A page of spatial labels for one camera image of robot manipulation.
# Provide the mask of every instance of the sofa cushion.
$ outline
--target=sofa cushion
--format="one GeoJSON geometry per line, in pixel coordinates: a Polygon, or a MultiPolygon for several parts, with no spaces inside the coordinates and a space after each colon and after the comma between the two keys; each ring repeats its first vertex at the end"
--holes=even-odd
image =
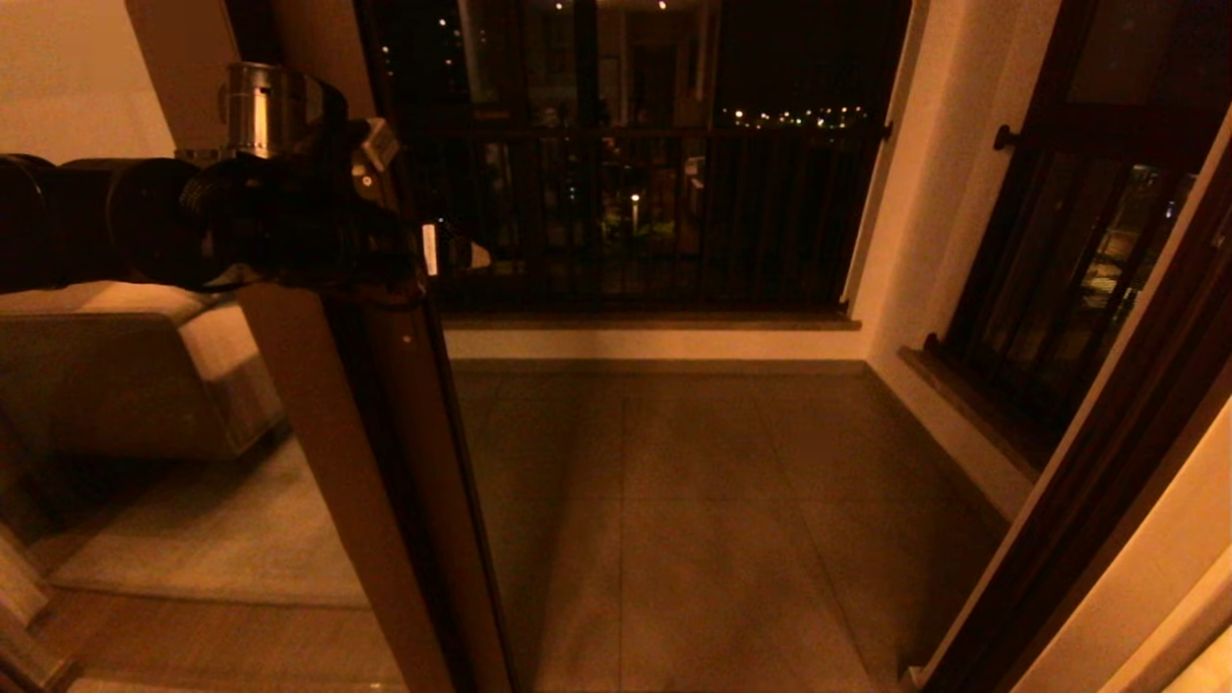
{"type": "Polygon", "coordinates": [[[180,338],[239,454],[282,416],[244,312],[235,303],[206,311],[180,327],[180,338]]]}
{"type": "Polygon", "coordinates": [[[224,298],[174,286],[92,281],[64,289],[2,295],[0,317],[129,313],[159,314],[174,324],[184,324],[224,298]]]}

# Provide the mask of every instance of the balcony railing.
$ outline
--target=balcony railing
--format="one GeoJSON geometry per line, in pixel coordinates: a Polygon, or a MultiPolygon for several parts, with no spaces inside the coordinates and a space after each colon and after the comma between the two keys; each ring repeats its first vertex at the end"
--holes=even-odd
{"type": "Polygon", "coordinates": [[[881,128],[405,133],[416,212],[493,253],[461,310],[835,310],[881,128]]]}

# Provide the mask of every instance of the rug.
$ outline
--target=rug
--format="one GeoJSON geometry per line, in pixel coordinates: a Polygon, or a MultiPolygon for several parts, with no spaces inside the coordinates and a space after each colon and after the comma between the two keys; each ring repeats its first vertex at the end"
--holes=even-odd
{"type": "Polygon", "coordinates": [[[149,597],[368,605],[293,437],[256,462],[177,470],[49,581],[149,597]]]}

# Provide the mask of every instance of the window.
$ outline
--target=window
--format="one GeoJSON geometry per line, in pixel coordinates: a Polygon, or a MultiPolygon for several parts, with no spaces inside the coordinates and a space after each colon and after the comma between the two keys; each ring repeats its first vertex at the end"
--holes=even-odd
{"type": "Polygon", "coordinates": [[[1060,435],[1230,100],[1226,2],[1068,0],[941,355],[1060,435]]]}
{"type": "Polygon", "coordinates": [[[445,305],[841,310],[908,0],[371,4],[445,305]]]}

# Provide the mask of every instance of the balcony floor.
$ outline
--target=balcony floor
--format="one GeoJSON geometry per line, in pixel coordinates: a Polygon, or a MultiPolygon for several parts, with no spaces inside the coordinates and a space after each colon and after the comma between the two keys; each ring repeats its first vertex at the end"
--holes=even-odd
{"type": "Polygon", "coordinates": [[[861,365],[455,370],[527,691],[890,691],[999,539],[861,365]]]}

